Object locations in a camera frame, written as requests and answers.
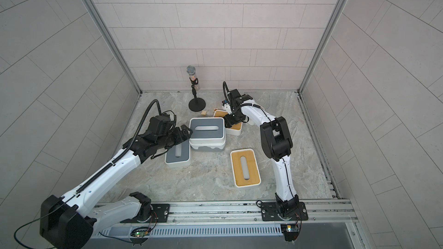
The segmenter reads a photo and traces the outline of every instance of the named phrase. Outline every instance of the metal track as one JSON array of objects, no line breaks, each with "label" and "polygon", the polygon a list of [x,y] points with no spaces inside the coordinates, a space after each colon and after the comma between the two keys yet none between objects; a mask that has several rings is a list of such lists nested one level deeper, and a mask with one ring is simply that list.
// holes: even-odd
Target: metal track
[{"label": "metal track", "polygon": [[[305,223],[343,222],[355,223],[357,216],[347,199],[310,199],[306,204],[309,220]],[[203,236],[280,236],[280,224],[264,222],[255,201],[201,201],[153,202],[170,204],[166,223],[158,223],[150,238],[203,237]],[[102,231],[103,234],[128,240],[136,227],[148,223],[118,223]],[[103,238],[97,234],[91,238]]]}]

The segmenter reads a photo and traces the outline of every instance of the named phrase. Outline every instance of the gray marble surface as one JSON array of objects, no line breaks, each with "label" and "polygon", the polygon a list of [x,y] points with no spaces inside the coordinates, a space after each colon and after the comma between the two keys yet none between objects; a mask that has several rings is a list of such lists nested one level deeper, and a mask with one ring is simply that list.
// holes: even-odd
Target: gray marble surface
[{"label": "gray marble surface", "polygon": [[[311,136],[306,126],[300,105],[294,92],[248,92],[255,101],[269,113],[285,117],[293,148],[291,150],[291,172],[294,186],[300,199],[331,198],[323,169],[318,160]],[[199,92],[206,101],[207,117],[213,116],[213,109],[221,109],[224,99],[222,92]],[[192,98],[189,92],[143,93],[130,124],[125,130],[123,142],[130,139],[149,103],[158,99],[162,111],[173,110],[178,123],[189,125],[193,117],[201,117],[188,109]],[[152,107],[141,133],[147,128],[149,118],[157,115]],[[255,151],[261,184],[246,190],[235,187],[230,162],[230,152],[252,148]],[[170,169],[164,157],[148,159],[120,180],[101,200],[115,202],[139,191],[153,201],[224,201],[275,199],[275,177],[271,161],[261,149],[260,129],[256,125],[243,124],[240,136],[226,136],[224,152],[192,151],[192,164],[183,168]]]}]

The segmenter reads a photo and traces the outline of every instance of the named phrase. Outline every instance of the tiled wall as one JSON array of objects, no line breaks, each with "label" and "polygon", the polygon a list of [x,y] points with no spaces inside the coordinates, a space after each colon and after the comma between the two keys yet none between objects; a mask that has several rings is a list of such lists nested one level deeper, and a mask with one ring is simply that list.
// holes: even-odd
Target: tiled wall
[{"label": "tiled wall", "polygon": [[337,0],[93,0],[142,90],[298,89]]},{"label": "tiled wall", "polygon": [[[17,248],[15,229],[39,216],[49,195],[74,188],[111,157],[136,98],[80,0],[0,0],[4,248]],[[36,222],[18,238],[46,248],[38,229]]]},{"label": "tiled wall", "polygon": [[443,246],[442,8],[348,0],[302,92],[373,248]]}]

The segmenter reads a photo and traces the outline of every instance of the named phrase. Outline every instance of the black round stand base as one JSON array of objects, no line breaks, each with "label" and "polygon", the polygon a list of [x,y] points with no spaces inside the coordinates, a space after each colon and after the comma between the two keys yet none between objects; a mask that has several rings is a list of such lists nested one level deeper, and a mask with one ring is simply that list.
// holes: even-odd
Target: black round stand base
[{"label": "black round stand base", "polygon": [[188,106],[191,111],[199,112],[206,107],[206,102],[202,98],[193,98]]}]

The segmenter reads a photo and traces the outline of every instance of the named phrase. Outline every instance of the black mounting plate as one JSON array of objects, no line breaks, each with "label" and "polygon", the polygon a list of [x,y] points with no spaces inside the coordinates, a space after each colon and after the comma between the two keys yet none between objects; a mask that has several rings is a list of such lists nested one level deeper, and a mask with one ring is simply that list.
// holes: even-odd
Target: black mounting plate
[{"label": "black mounting plate", "polygon": [[[168,220],[169,204],[151,204],[153,211],[157,214],[157,223],[165,223]],[[136,219],[125,219],[120,223],[140,223]]]},{"label": "black mounting plate", "polygon": [[300,218],[302,221],[308,220],[307,212],[303,212],[303,210],[306,209],[304,202],[299,202],[299,207],[295,210],[295,213],[298,214],[300,218],[294,214],[289,220],[283,220],[280,218],[275,202],[262,202],[260,208],[263,221],[295,221],[300,220]]}]

